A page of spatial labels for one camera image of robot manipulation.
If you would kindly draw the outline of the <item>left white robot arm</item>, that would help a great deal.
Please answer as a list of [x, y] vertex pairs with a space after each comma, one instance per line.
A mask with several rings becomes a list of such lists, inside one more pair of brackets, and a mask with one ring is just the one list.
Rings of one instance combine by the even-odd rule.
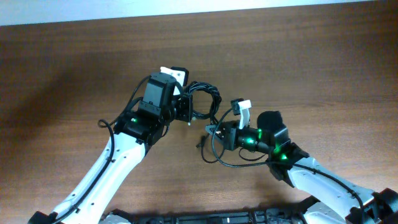
[[177, 119], [190, 122], [191, 114], [181, 108], [188, 71], [161, 67], [145, 77], [144, 95], [131, 96], [121, 114], [111, 123], [101, 119], [109, 131], [103, 152], [71, 194], [52, 213], [37, 211], [29, 223], [99, 223], [110, 200], [124, 179]]

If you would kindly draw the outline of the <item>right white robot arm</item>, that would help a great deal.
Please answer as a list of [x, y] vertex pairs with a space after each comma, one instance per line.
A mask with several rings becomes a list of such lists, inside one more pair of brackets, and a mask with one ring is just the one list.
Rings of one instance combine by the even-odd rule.
[[310, 194], [291, 216], [303, 223], [397, 223], [397, 192], [376, 192], [356, 185], [324, 168], [289, 138], [279, 111], [265, 111], [256, 128], [242, 121], [220, 120], [205, 128], [223, 148], [260, 152], [271, 174]]

